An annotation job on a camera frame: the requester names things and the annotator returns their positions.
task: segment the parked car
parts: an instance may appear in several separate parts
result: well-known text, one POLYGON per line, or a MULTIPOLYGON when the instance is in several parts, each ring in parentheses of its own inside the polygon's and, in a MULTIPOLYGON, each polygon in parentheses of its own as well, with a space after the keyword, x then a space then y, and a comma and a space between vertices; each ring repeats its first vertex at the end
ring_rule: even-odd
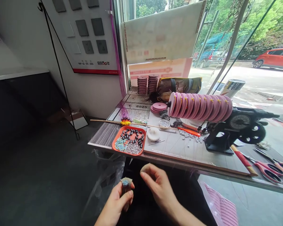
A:
MULTIPOLYGON (((198 62, 198 66, 200 68, 209 67, 209 66, 222 66, 227 53, 223 56, 224 50, 223 49, 207 49, 205 50, 202 55, 200 56, 200 60, 198 62)), ((196 63, 198 59, 199 53, 196 52, 193 56, 193 61, 196 63)))
POLYGON ((260 68, 262 66, 270 68, 283 68, 283 48, 272 49, 261 54, 253 61, 253 68, 260 68))

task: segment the hand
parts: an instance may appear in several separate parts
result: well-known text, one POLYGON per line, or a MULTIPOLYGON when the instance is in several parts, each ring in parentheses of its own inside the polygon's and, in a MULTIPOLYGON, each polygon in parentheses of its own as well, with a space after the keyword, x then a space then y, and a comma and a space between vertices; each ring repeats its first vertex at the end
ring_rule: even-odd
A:
POLYGON ((167 214, 173 215, 174 209, 179 205, 179 202, 172 190, 166 172, 149 163, 141 169, 141 177, 152 191, 159 207, 167 214))
POLYGON ((111 194, 94 226, 115 226, 119 221, 122 210, 127 212, 133 201, 133 191, 122 195, 122 182, 119 182, 111 191, 111 194))

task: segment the green foliage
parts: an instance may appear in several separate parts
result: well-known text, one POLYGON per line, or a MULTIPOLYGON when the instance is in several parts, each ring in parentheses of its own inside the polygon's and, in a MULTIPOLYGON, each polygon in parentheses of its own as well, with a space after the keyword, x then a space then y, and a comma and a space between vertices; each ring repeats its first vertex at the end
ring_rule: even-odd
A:
POLYGON ((164 11, 166 0, 136 0, 136 18, 164 11))
MULTIPOLYGON (((249 1, 231 56, 232 58, 236 57, 239 53, 272 1, 273 0, 249 1)), ((168 8, 173 9, 182 6, 184 0, 136 0, 136 17, 139 18, 164 11, 167 3, 168 8)), ((206 11, 209 11, 209 13, 205 22, 213 21, 216 11, 219 11, 219 15, 209 38, 223 36, 223 39, 219 40, 214 45, 214 48, 228 48, 242 3, 243 0, 207 0, 206 11)), ((208 31, 209 26, 204 25, 199 35, 196 51, 200 50, 201 44, 204 42, 208 31)), ((283 0, 276 0, 249 43, 242 51, 239 59, 253 60, 265 51, 278 47, 283 47, 283 0)))
POLYGON ((183 6, 184 0, 169 0, 169 9, 183 6))

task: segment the gray tile sample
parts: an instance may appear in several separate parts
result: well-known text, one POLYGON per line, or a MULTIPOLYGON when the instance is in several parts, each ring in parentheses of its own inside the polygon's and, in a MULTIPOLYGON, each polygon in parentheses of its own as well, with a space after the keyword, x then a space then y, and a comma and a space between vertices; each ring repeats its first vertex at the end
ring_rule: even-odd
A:
POLYGON ((75 23, 80 36, 89 36, 85 20, 76 20, 75 23))
POLYGON ((53 5, 58 13, 66 12, 63 0, 53 0, 53 5))
POLYGON ((89 41, 89 40, 88 41, 82 41, 82 43, 83 43, 86 54, 94 54, 91 41, 89 41))
POLYGON ((89 8, 99 7, 98 0, 87 0, 87 5, 89 8))
POLYGON ((69 3, 72 10, 82 9, 80 0, 69 0, 69 3))
POLYGON ((95 36, 104 35, 104 28, 101 18, 91 19, 91 23, 95 36))
POLYGON ((97 48, 100 54, 108 53, 106 40, 97 40, 97 48))

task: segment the blue car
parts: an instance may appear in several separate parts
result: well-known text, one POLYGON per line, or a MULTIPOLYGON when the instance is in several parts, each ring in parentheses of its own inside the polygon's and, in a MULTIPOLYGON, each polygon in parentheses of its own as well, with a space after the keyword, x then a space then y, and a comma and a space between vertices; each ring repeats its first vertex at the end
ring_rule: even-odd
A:
MULTIPOLYGON (((193 65, 198 60, 198 52, 196 52, 193 56, 193 65)), ((203 67, 216 67, 222 66, 224 63, 224 60, 227 56, 227 53, 224 53, 223 49, 207 49, 205 50, 198 62, 198 67, 203 68, 203 67)))

